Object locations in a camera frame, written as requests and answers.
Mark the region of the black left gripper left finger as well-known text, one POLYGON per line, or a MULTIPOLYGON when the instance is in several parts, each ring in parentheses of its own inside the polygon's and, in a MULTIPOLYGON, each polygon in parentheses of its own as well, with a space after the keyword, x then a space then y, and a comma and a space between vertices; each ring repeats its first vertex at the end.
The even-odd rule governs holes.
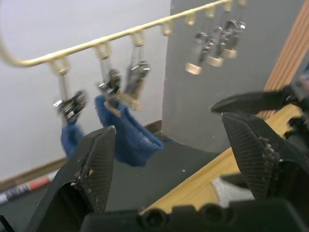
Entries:
POLYGON ((85 135, 37 206, 28 232, 78 232, 89 213, 103 213, 112 183, 113 126, 85 135))

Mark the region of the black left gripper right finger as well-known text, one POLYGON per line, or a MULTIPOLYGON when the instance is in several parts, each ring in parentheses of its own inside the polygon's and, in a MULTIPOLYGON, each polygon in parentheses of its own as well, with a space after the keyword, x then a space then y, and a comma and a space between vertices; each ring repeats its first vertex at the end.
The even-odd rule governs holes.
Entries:
POLYGON ((223 114, 237 166, 256 199, 286 198, 296 208, 309 206, 309 128, 303 117, 288 120, 278 135, 254 115, 223 114))

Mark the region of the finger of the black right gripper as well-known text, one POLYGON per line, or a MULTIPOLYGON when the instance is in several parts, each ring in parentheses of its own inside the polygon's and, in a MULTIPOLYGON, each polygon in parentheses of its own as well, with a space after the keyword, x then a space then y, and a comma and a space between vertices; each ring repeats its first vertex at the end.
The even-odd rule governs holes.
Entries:
POLYGON ((216 113, 244 112, 257 114, 261 111, 280 110, 293 101, 293 94, 286 90, 249 92, 227 97, 210 107, 216 113))

